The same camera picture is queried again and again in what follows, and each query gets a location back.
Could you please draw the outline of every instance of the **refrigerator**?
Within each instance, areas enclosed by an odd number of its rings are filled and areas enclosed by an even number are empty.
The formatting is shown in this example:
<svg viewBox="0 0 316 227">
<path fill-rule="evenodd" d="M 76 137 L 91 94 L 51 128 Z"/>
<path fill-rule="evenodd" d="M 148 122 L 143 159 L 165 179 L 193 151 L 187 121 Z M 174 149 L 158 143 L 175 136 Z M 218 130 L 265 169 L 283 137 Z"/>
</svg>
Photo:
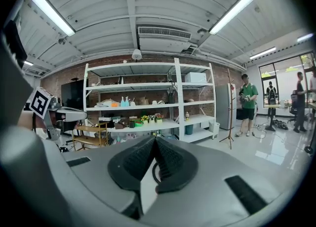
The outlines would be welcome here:
<svg viewBox="0 0 316 227">
<path fill-rule="evenodd" d="M 231 107 L 231 91 L 230 84 L 217 86 L 216 90 L 216 122 L 220 124 L 220 128 L 229 130 L 230 121 L 231 121 L 231 111 L 228 107 Z M 236 123 L 236 86 L 232 84 L 232 93 L 233 93 L 233 120 L 232 128 L 234 128 Z"/>
</svg>

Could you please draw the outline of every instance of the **light fixture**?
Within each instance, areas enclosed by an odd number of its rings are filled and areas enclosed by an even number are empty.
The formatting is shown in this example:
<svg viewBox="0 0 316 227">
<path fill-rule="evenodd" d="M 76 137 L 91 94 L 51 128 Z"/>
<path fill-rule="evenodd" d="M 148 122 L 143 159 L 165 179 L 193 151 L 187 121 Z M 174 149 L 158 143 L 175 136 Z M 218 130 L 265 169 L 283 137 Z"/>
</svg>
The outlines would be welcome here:
<svg viewBox="0 0 316 227">
<path fill-rule="evenodd" d="M 27 64 L 27 65 L 29 65 L 29 66 L 32 66 L 32 65 L 33 65 L 33 63 L 28 62 L 28 61 L 24 61 L 24 64 Z"/>
<path fill-rule="evenodd" d="M 313 33 L 309 33 L 309 34 L 307 34 L 307 35 L 304 35 L 304 36 L 299 37 L 299 38 L 297 39 L 297 41 L 300 42 L 300 41 L 306 40 L 306 39 L 308 39 L 308 38 L 311 38 L 313 35 L 314 35 Z"/>
<path fill-rule="evenodd" d="M 75 34 L 75 30 L 66 23 L 59 13 L 57 13 L 57 10 L 49 2 L 49 0 L 32 1 L 69 37 Z"/>
<path fill-rule="evenodd" d="M 246 8 L 253 0 L 240 0 L 232 9 L 230 9 L 209 31 L 210 34 L 215 35 L 225 25 L 227 25 L 235 16 L 238 15 L 244 8 Z"/>
<path fill-rule="evenodd" d="M 268 72 L 267 74 L 274 73 L 274 72 L 278 72 L 278 70 Z"/>
<path fill-rule="evenodd" d="M 256 54 L 256 55 L 251 56 L 250 59 L 258 58 L 258 57 L 260 57 L 260 56 L 262 56 L 262 55 L 264 55 L 264 54 L 267 54 L 267 53 L 272 52 L 272 51 L 275 51 L 275 50 L 276 50 L 275 47 L 270 48 L 269 50 L 265 50 L 265 51 L 260 52 L 260 53 L 258 53 L 258 54 Z"/>
</svg>

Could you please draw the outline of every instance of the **blue container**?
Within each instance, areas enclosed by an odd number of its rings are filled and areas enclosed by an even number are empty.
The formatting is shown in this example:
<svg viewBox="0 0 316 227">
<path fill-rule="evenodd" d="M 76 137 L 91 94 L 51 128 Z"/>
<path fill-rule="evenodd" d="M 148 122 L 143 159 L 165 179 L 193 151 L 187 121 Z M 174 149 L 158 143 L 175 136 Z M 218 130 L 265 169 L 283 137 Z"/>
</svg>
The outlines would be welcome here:
<svg viewBox="0 0 316 227">
<path fill-rule="evenodd" d="M 186 126 L 186 134 L 191 135 L 193 133 L 193 124 Z"/>
</svg>

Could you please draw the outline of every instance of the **black shorts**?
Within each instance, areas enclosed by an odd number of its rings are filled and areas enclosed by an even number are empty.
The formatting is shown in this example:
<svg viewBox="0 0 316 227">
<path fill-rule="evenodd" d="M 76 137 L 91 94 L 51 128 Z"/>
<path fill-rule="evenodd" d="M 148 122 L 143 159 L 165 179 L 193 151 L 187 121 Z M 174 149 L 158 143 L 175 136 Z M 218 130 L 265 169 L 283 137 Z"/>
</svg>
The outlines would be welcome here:
<svg viewBox="0 0 316 227">
<path fill-rule="evenodd" d="M 245 109 L 242 108 L 242 119 L 249 119 L 249 120 L 253 120 L 253 117 L 255 116 L 255 109 Z"/>
</svg>

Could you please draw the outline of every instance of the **trash bin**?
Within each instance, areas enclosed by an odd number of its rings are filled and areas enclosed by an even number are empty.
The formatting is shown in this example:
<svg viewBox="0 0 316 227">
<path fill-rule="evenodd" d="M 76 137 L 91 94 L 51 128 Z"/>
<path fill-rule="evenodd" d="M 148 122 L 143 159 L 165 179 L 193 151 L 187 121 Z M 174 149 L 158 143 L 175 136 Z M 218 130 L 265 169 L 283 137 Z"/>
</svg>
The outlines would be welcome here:
<svg viewBox="0 0 316 227">
<path fill-rule="evenodd" d="M 215 123 L 215 125 L 214 125 L 214 122 L 212 121 L 210 121 L 209 122 L 209 131 L 210 132 L 213 132 L 213 136 L 212 136 L 212 139 L 214 139 L 215 137 L 217 137 L 218 136 L 218 132 L 219 132 L 219 123 L 218 122 L 216 122 Z"/>
<path fill-rule="evenodd" d="M 193 133 L 193 124 L 186 126 L 186 134 L 191 135 Z"/>
</svg>

